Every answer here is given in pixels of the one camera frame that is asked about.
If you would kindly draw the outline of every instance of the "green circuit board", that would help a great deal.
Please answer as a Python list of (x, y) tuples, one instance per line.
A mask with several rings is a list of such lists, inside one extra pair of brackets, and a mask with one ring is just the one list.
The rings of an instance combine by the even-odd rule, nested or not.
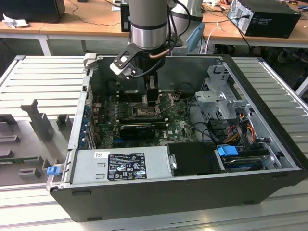
[[(170, 142), (196, 141), (196, 136), (186, 115), (187, 102), (169, 93), (161, 97), (158, 111), (141, 111), (141, 103), (120, 102), (117, 98), (109, 98), (102, 103), (104, 120), (99, 125), (99, 148), (128, 148), (146, 146), (164, 146)], [(123, 123), (121, 118), (167, 118), (167, 127), (155, 129), (155, 137), (148, 140), (124, 141), (121, 139), (119, 129)]]

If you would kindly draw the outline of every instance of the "warning label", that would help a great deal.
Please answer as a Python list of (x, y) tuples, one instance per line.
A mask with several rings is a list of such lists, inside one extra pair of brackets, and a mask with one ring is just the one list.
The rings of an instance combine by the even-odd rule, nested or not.
[(134, 180), (146, 178), (144, 153), (108, 155), (108, 180)]

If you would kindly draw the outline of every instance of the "copper pipe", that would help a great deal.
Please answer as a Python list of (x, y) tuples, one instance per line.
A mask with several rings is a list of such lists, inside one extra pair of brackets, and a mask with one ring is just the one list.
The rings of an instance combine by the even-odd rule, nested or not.
[(150, 59), (159, 59), (170, 52), (170, 49), (167, 49), (159, 54), (149, 54)]

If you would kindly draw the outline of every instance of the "black computer case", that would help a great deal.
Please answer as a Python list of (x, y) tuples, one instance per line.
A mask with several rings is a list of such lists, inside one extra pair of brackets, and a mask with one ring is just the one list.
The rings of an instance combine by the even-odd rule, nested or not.
[(13, 19), (58, 23), (64, 12), (64, 0), (1, 0), (0, 3), (0, 19), (5, 14)]

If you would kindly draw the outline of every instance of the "table leg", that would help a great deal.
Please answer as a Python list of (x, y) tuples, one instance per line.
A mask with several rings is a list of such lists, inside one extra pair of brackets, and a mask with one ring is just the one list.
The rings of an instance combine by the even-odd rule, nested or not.
[(299, 86), (299, 88), (296, 90), (296, 94), (301, 97), (308, 89), (308, 78), (305, 79), (305, 81)]
[(82, 40), (82, 41), (81, 41), (81, 47), (82, 47), (82, 51), (84, 51), (84, 52), (87, 52), (87, 51), (88, 51), (87, 45), (86, 45), (86, 41), (85, 41), (85, 40)]
[(37, 39), (39, 40), (40, 46), (43, 50), (44, 55), (51, 56), (52, 52), (49, 49), (50, 44), (47, 35), (37, 35)]

